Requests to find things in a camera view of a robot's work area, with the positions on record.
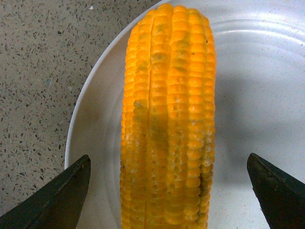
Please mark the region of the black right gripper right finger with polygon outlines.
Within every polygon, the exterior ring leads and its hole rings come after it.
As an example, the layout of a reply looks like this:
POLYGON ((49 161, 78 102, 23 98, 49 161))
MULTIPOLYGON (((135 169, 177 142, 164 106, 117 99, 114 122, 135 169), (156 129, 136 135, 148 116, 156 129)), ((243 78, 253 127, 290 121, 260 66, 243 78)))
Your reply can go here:
POLYGON ((305 184, 255 153, 247 172, 263 215, 271 229, 305 227, 305 184))

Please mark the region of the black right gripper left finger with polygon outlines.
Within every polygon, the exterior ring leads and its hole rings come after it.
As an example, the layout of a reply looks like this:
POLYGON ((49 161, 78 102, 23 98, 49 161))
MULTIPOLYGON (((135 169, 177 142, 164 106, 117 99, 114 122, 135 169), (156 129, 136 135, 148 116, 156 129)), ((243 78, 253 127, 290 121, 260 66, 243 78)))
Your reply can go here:
POLYGON ((74 229, 91 176, 91 160, 83 155, 52 181, 0 218, 2 229, 74 229))

